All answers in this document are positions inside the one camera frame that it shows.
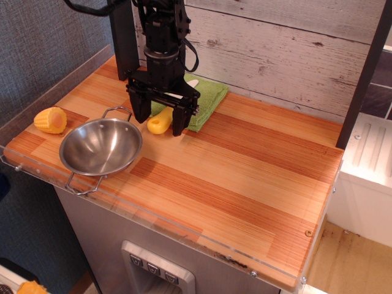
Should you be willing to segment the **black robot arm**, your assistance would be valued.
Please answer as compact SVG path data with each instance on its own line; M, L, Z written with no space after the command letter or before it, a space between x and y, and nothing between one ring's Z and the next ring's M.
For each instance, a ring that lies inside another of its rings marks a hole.
M198 113L200 93L188 85L184 74L186 50L195 48L186 39L190 18L183 1L134 1L145 35L144 54L147 70L128 74L134 117L139 123L151 115L151 103L173 109L173 135L179 136Z

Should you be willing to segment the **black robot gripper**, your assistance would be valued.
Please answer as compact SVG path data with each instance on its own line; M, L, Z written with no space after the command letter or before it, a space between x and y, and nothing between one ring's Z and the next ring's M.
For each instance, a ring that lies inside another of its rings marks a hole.
M146 48L145 55L147 69L130 70L127 74L134 117L139 123L145 122L151 115L152 101L174 107L173 136L178 137L199 111L200 93L184 80L186 50L160 54Z

